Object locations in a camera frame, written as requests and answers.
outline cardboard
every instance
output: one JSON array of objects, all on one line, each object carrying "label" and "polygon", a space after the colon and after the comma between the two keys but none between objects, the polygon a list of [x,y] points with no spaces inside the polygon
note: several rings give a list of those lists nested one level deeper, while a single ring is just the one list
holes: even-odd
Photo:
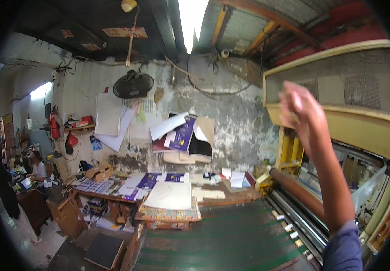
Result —
[{"label": "cardboard", "polygon": [[100,163],[100,165],[89,169],[85,173],[86,177],[95,180],[96,182],[101,182],[104,179],[111,177],[111,175],[112,169],[111,165],[109,165],[108,163]]}]

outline shelf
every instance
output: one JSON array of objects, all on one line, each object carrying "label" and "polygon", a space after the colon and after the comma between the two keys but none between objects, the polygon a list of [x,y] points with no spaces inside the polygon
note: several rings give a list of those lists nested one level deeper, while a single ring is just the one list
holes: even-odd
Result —
[{"label": "shelf", "polygon": [[95,128],[96,128],[96,124],[93,123],[93,124],[85,125],[85,126],[82,126],[82,127],[64,129],[64,132],[78,131],[78,130],[85,130],[85,129],[95,129]]}]

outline fire extinguisher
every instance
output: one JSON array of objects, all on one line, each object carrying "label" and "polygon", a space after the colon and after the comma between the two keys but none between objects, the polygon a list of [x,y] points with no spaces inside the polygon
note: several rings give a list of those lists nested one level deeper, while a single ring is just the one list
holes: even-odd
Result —
[{"label": "fire extinguisher", "polygon": [[52,113],[50,115],[50,122],[51,122],[51,134],[52,134],[52,138],[55,139],[55,138],[59,138],[60,137],[60,134],[59,134],[59,125],[58,125],[58,122],[56,121],[56,117],[58,117],[58,112],[57,112],[58,109],[56,109],[56,106],[54,106],[54,108],[52,109]]}]

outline woman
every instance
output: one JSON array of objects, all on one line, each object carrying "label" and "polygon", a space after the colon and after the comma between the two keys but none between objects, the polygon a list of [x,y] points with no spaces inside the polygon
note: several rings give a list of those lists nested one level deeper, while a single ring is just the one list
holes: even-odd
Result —
[{"label": "woman", "polygon": [[13,218],[14,223],[21,229],[25,235],[31,240],[33,245],[36,245],[42,241],[38,238],[31,226],[28,217],[24,210],[17,202],[16,194],[9,183],[12,180],[11,174],[3,166],[2,162],[2,149],[0,145],[0,197],[3,202],[4,208],[8,215]]},{"label": "woman", "polygon": [[32,174],[28,174],[26,177],[31,177],[31,181],[43,182],[48,177],[46,172],[46,166],[43,163],[42,156],[38,151],[33,151],[30,156],[31,165],[33,165]]}]

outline mesh panel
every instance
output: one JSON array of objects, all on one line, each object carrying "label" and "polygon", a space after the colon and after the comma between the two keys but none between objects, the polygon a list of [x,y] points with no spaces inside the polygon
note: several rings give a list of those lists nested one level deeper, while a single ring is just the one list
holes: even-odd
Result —
[{"label": "mesh panel", "polygon": [[284,80],[305,86],[322,105],[390,113],[390,48],[333,56],[266,78],[266,103],[278,103]]}]

